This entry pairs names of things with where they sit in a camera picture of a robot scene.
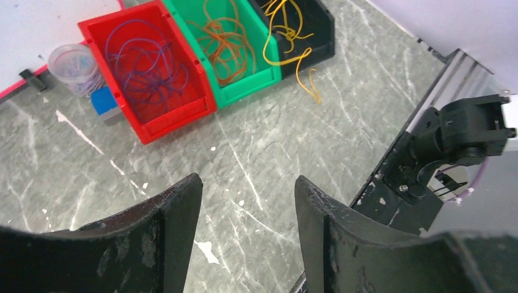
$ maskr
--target white panel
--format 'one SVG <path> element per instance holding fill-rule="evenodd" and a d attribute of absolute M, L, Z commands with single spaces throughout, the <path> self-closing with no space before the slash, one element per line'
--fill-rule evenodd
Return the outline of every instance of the white panel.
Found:
<path fill-rule="evenodd" d="M 82 42 L 78 22 L 121 8 L 119 0 L 0 0 L 0 98 L 23 84 L 19 72 L 41 71 L 54 48 Z"/>
<path fill-rule="evenodd" d="M 369 1 L 442 55 L 461 48 L 518 93 L 518 1 Z"/>

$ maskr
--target blue cord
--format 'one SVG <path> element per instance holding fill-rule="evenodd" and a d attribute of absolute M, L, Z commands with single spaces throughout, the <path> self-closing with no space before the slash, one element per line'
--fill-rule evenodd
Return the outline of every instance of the blue cord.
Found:
<path fill-rule="evenodd" d="M 129 20 L 122 24 L 119 24 L 109 34 L 108 38 L 106 39 L 106 44 L 104 46 L 104 56 L 108 62 L 112 74 L 115 76 L 116 80 L 122 87 L 124 97 L 130 102 L 133 112 L 135 113 L 137 118 L 142 123 L 146 123 L 147 121 L 144 121 L 140 117 L 139 111 L 136 109 L 137 104 L 163 104 L 165 110 L 164 113 L 167 113 L 169 111 L 167 106 L 167 100 L 174 93 L 178 94 L 179 96 L 182 96 L 183 90 L 187 86 L 189 80 L 189 72 L 183 64 L 175 64 L 170 49 L 170 47 L 172 46 L 171 43 L 167 43 L 162 46 L 156 40 L 136 37 L 128 39 L 120 47 L 119 51 L 116 54 L 110 53 L 108 47 L 110 41 L 112 40 L 112 37 L 119 29 L 130 23 L 142 23 L 146 26 L 149 26 L 162 37 L 163 42 L 166 42 L 167 39 L 165 35 L 156 26 L 149 23 L 148 21 Z M 149 50 L 138 46 L 130 46 L 130 44 L 134 42 L 143 43 L 143 45 L 150 44 L 156 49 Z M 124 55 L 133 57 L 133 54 L 136 54 L 136 57 L 133 59 L 133 63 L 131 63 L 130 60 L 121 61 Z M 142 61 L 145 60 L 149 61 L 151 65 L 146 69 L 137 69 L 138 65 L 142 64 Z M 128 64 L 132 64 L 132 66 L 129 69 L 127 69 L 124 66 Z M 175 87 L 174 83 L 179 77 L 181 71 L 185 73 L 185 82 L 181 87 Z M 136 95 L 144 96 L 145 98 L 136 98 Z"/>

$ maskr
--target marble tabletop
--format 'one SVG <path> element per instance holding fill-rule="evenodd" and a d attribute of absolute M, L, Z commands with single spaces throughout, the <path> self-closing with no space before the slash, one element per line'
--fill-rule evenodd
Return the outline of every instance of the marble tabletop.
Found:
<path fill-rule="evenodd" d="M 295 179 L 349 204 L 443 67 L 364 0 L 323 3 L 337 54 L 314 74 L 320 105 L 292 77 L 142 145 L 127 121 L 106 125 L 49 77 L 47 92 L 1 100 L 0 224 L 77 229 L 197 172 L 185 292 L 289 291 L 304 269 Z"/>

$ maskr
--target string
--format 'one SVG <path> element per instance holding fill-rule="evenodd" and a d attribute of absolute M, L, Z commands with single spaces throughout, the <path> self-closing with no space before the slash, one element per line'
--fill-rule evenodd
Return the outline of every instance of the string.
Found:
<path fill-rule="evenodd" d="M 300 56 L 292 57 L 292 58 L 289 58 L 289 59 L 283 60 L 283 61 L 271 61 L 271 60 L 269 60 L 266 57 L 266 48 L 268 47 L 268 44 L 269 44 L 270 39 L 272 37 L 272 31 L 274 29 L 284 29 L 284 30 L 286 30 L 285 32 L 280 32 L 280 31 L 276 30 L 279 34 L 284 36 L 290 42 L 291 48 L 289 50 L 285 51 L 286 54 L 292 52 L 293 49 L 295 48 L 295 44 L 294 44 L 295 40 L 302 40 L 302 39 L 305 39 L 305 38 L 309 38 L 309 37 L 311 37 L 313 35 L 313 34 L 308 34 L 308 35 L 303 36 L 303 37 L 300 36 L 300 34 L 302 32 L 302 25 L 303 25 L 304 20 L 302 18 L 302 11 L 299 8 L 299 6 L 295 3 L 294 0 L 280 0 L 280 3 L 273 9 L 274 5 L 278 1 L 279 0 L 270 0 L 268 3 L 266 3 L 265 5 L 263 5 L 261 7 L 262 9 L 266 8 L 265 11 L 264 11 L 264 15 L 270 17 L 270 24 L 269 24 L 269 29 L 268 29 L 268 37 L 267 37 L 266 43 L 264 44 L 264 47 L 263 47 L 263 58 L 264 58 L 264 60 L 268 64 L 275 65 L 275 66 L 282 66 L 282 65 L 286 65 L 286 64 L 289 64 L 289 63 L 292 63 L 292 62 L 297 62 L 297 67 L 295 68 L 295 77 L 297 77 L 297 81 L 299 82 L 301 87 L 306 92 L 308 92 L 315 99 L 315 101 L 318 104 L 320 104 L 320 103 L 322 103 L 322 98 L 320 97 L 320 93 L 318 92 L 318 90 L 316 89 L 316 87 L 315 87 L 315 85 L 313 83 L 313 75 L 312 75 L 312 73 L 314 71 L 316 71 L 316 69 L 311 68 L 311 70 L 309 72 L 309 81 L 310 81 L 310 85 L 311 85 L 311 88 L 312 88 L 313 91 L 308 89 L 302 83 L 301 78 L 299 76 L 299 69 L 300 69 L 300 66 L 301 66 L 302 59 L 308 57 L 311 54 L 311 52 L 312 52 L 311 47 L 306 48 L 304 50 L 304 52 Z M 290 2 L 291 5 L 293 5 L 293 7 L 295 8 L 295 11 L 297 12 L 297 15 L 298 15 L 298 17 L 300 19 L 299 27 L 298 27 L 297 30 L 294 30 L 294 29 L 292 29 L 292 28 L 290 28 L 288 26 L 288 16 L 287 16 L 286 7 L 285 7 L 286 2 L 288 2 L 288 1 Z M 277 12 L 280 9 L 282 9 L 284 24 L 283 25 L 274 25 L 274 18 L 277 15 Z"/>
<path fill-rule="evenodd" d="M 151 27 L 162 40 L 152 40 L 143 37 L 134 37 L 126 40 L 122 46 L 110 52 L 108 48 L 115 33 L 130 23 L 140 23 Z M 153 24 L 145 20 L 129 20 L 119 24 L 108 36 L 104 46 L 104 56 L 115 79 L 121 86 L 123 96 L 130 102 L 137 118 L 145 123 L 139 105 L 163 105 L 164 113 L 169 111 L 168 99 L 176 93 L 182 96 L 189 80 L 189 72 L 183 64 L 176 64 L 171 51 L 172 44 L 165 43 L 166 36 Z M 180 73 L 184 73 L 185 80 L 178 84 Z"/>
<path fill-rule="evenodd" d="M 218 84 L 223 87 L 245 76 L 248 69 L 249 52 L 252 58 L 252 72 L 255 73 L 256 70 L 254 49 L 248 41 L 244 26 L 239 22 L 239 13 L 234 0 L 229 1 L 235 18 L 224 16 L 212 19 L 207 10 L 208 0 L 205 0 L 203 12 L 207 17 L 206 24 L 202 27 L 193 21 L 187 21 L 206 33 L 206 36 L 198 38 L 197 41 L 200 45 L 203 41 L 208 41 L 205 46 L 202 45 L 202 49 L 214 68 Z M 224 23 L 230 23 L 234 27 L 233 30 L 224 31 Z M 217 68 L 223 68 L 226 73 L 220 73 Z"/>

